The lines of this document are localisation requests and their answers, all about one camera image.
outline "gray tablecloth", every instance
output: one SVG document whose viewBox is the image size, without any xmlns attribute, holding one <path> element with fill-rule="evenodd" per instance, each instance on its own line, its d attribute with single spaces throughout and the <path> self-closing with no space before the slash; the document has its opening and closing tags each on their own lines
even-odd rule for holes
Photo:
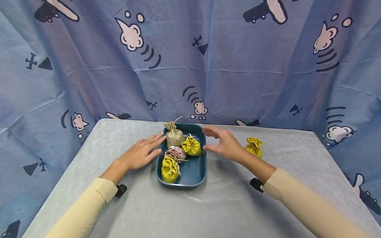
<svg viewBox="0 0 381 238">
<path fill-rule="evenodd" d="M 371 237 L 381 228 L 313 132 L 221 126 L 238 141 L 263 142 L 263 160 L 282 167 L 328 199 Z M 101 119 L 38 212 L 24 238 L 43 237 L 77 197 L 127 148 L 163 123 Z M 217 144 L 207 138 L 208 144 Z M 162 186 L 155 161 L 121 181 L 128 191 L 103 210 L 90 237 L 314 237 L 278 201 L 254 190 L 253 175 L 208 152 L 208 177 L 193 190 Z"/>
</svg>

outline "beige sleeve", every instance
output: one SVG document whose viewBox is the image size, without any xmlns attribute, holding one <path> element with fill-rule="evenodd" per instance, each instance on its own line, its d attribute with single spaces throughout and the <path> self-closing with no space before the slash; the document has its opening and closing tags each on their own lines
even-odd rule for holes
<svg viewBox="0 0 381 238">
<path fill-rule="evenodd" d="M 94 179 L 45 238 L 87 238 L 102 209 L 117 191 L 113 182 Z"/>
<path fill-rule="evenodd" d="M 275 170 L 262 190 L 283 203 L 318 238 L 368 237 L 328 201 L 282 169 Z"/>
</svg>

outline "left hand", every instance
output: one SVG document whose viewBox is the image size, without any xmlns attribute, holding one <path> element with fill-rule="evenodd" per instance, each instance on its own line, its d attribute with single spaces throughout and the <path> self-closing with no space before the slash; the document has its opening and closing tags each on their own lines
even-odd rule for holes
<svg viewBox="0 0 381 238">
<path fill-rule="evenodd" d="M 166 136 L 162 135 L 163 132 L 160 132 L 159 134 L 152 135 L 148 139 L 138 140 L 131 148 L 124 152 L 117 161 L 127 170 L 139 169 L 147 165 L 162 152 L 161 149 L 156 149 L 149 153 L 165 140 Z"/>
</svg>

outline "yellow pouch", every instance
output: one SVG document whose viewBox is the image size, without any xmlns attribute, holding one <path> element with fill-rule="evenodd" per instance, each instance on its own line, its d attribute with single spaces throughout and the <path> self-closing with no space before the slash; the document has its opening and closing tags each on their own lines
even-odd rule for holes
<svg viewBox="0 0 381 238">
<path fill-rule="evenodd" d="M 192 137 L 191 134 L 187 139 L 181 143 L 182 149 L 191 156 L 200 156 L 201 155 L 201 145 L 200 143 Z"/>
<path fill-rule="evenodd" d="M 245 146 L 245 150 L 258 156 L 258 158 L 262 158 L 261 145 L 263 145 L 263 142 L 255 137 L 249 137 L 246 140 L 249 144 Z"/>
<path fill-rule="evenodd" d="M 180 175 L 180 169 L 179 169 L 179 165 L 176 163 L 176 160 L 171 157 L 164 156 L 163 166 L 162 166 L 163 181 L 166 183 L 173 184 L 176 181 L 176 179 L 179 177 L 179 175 Z"/>
</svg>

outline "blue curtain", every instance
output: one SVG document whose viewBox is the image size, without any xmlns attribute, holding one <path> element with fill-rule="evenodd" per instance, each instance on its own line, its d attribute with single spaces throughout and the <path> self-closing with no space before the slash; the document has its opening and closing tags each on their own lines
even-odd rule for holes
<svg viewBox="0 0 381 238">
<path fill-rule="evenodd" d="M 381 223 L 379 9 L 2 1 L 0 234 L 21 237 L 101 118 L 314 131 Z"/>
</svg>

